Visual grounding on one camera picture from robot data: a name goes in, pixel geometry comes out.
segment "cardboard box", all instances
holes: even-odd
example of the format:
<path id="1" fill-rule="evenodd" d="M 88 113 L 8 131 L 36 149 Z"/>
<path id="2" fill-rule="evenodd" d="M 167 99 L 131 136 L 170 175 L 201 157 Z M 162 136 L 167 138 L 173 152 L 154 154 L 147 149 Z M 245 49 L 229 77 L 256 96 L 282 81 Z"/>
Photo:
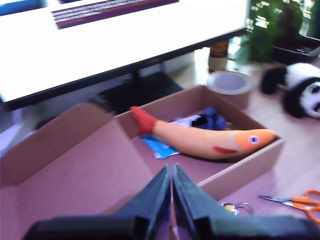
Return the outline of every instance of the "cardboard box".
<path id="1" fill-rule="evenodd" d="M 264 128 L 202 85 L 143 108 L 171 122 L 207 106 L 216 108 L 238 129 Z M 139 138 L 130 112 L 112 117 L 93 104 L 82 103 L 40 128 L 1 160 L 1 237 L 18 240 L 35 221 L 54 216 L 111 214 L 166 163 L 179 163 L 219 201 L 272 168 L 283 145 L 278 136 L 255 153 L 228 162 L 183 154 L 155 159 Z"/>

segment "potted plant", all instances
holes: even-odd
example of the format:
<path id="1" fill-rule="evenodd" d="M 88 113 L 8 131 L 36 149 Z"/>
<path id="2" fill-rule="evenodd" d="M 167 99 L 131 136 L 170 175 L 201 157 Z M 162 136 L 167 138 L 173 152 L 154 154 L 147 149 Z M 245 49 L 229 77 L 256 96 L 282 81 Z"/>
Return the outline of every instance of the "potted plant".
<path id="1" fill-rule="evenodd" d="M 235 56 L 237 64 L 246 61 L 292 64 L 316 58 L 320 54 L 320 40 L 300 34 L 303 4 L 299 0 L 252 0 L 248 34 L 241 39 Z"/>

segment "red fin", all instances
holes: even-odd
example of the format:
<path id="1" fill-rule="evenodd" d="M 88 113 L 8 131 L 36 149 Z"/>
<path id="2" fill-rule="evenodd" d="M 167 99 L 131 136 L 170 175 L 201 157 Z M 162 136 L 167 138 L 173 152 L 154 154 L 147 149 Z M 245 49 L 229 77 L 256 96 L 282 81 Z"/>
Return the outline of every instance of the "red fin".
<path id="1" fill-rule="evenodd" d="M 133 117 L 137 120 L 139 129 L 139 134 L 152 134 L 153 129 L 155 127 L 156 122 L 158 119 L 151 116 L 145 110 L 138 106 L 130 107 L 130 111 Z"/>

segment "orange fish plush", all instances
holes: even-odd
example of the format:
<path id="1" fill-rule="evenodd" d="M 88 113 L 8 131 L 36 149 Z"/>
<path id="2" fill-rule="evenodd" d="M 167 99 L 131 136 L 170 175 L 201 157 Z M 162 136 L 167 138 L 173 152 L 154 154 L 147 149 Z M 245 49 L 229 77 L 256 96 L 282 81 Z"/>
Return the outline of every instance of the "orange fish plush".
<path id="1" fill-rule="evenodd" d="M 130 108 L 140 134 L 154 134 L 181 153 L 206 159 L 226 159 L 250 154 L 271 143 L 271 129 L 207 130 L 183 127 L 156 119 L 138 106 Z"/>

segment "panda plush toy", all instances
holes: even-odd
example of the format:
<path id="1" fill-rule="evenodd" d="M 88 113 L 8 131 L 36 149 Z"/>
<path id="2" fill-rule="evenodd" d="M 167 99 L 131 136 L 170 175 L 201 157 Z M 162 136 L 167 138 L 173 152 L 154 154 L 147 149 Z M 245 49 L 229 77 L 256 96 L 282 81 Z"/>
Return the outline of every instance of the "panda plush toy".
<path id="1" fill-rule="evenodd" d="M 295 63 L 268 69 L 262 76 L 260 91 L 275 94 L 286 89 L 282 105 L 295 118 L 320 118 L 320 69 L 309 63 Z"/>

